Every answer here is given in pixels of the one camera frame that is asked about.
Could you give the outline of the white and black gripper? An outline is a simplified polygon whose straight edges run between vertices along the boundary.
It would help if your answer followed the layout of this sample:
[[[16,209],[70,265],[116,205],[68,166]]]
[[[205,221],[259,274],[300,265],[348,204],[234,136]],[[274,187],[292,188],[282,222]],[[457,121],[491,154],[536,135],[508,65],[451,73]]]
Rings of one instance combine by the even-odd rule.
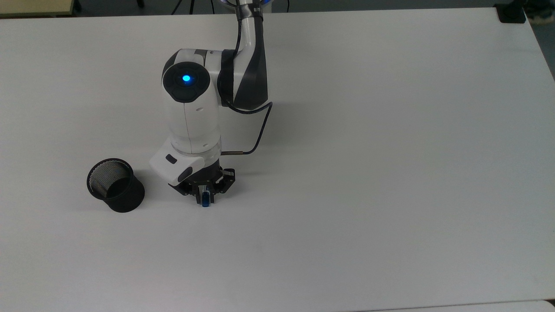
[[[150,159],[150,167],[179,194],[196,197],[199,194],[198,186],[183,181],[219,160],[221,148],[222,145],[218,143],[205,152],[186,154],[176,150],[172,144],[165,143]],[[226,193],[235,180],[234,169],[218,168],[212,179],[212,194]]]

